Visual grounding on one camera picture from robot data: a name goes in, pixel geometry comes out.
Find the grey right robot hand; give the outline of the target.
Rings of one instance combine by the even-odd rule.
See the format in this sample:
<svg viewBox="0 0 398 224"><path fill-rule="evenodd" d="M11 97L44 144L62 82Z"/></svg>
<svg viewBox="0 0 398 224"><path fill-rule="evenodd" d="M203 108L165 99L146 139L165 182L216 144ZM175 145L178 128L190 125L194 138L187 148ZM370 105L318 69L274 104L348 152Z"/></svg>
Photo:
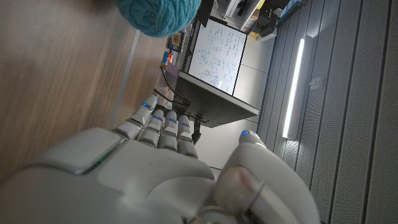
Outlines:
<svg viewBox="0 0 398 224"><path fill-rule="evenodd" d="M2 223L318 223L302 179L244 130L218 175L186 116L149 96L123 124L90 128L1 183Z"/></svg>

